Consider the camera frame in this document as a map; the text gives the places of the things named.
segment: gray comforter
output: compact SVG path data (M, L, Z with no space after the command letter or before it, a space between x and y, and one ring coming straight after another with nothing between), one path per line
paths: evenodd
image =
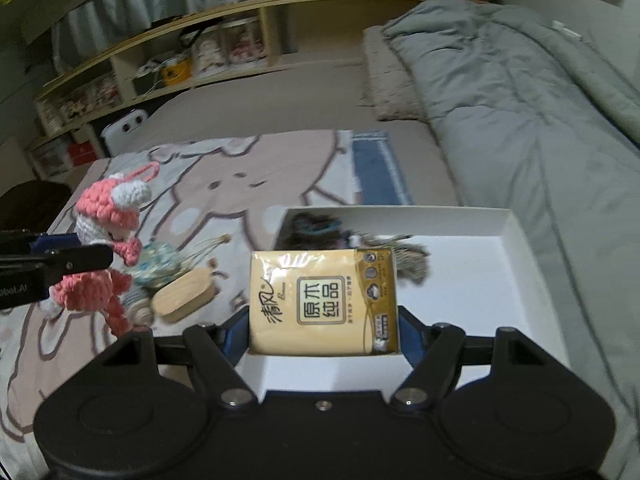
M384 34L465 205L529 237L572 368L616 414L603 473L640 478L640 94L521 7L425 2Z

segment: plush toy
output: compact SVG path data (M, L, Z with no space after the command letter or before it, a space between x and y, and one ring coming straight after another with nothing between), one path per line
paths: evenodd
M150 171L143 180L137 176ZM158 175L159 164L152 162L127 176L116 173L95 182L82 192L76 203L76 234L83 245L107 244L125 266L138 262L142 243L132 232L138 228L140 206L151 200L150 180ZM133 323L119 296L125 294L132 277L116 269L80 272L65 276L49 290L48 304L41 304L49 317L62 311L101 312L114 336L132 329Z

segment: yellow tissue packet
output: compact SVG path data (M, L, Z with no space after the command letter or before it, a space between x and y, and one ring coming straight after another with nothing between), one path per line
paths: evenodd
M389 248L252 254L252 352L347 356L399 352Z

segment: pink crochet toy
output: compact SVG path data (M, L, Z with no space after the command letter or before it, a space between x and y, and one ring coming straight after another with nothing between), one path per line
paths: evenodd
M95 182L82 192L76 203L76 234L83 245L107 244L127 267L138 262L142 243L131 236L138 228L140 206L151 200L150 180L158 175L159 164L152 162L127 176L116 173ZM134 180L147 171L144 180ZM44 306L56 315L62 309L101 312L114 336L132 329L118 296L127 292L132 277L116 269L80 272L65 276L50 288L50 300L57 306Z

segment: white tray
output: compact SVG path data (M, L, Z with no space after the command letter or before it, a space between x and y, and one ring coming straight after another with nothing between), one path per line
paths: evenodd
M422 286L400 281L398 303L425 324L448 322L469 335L514 326L568 365L546 284L516 217L506 209L432 206L292 208L342 219L345 229L375 235L413 234L425 244L430 275ZM286 236L282 229L279 239ZM267 390L395 391L411 367L402 355L282 357L246 355L238 371L259 398ZM458 386L488 367L466 367Z

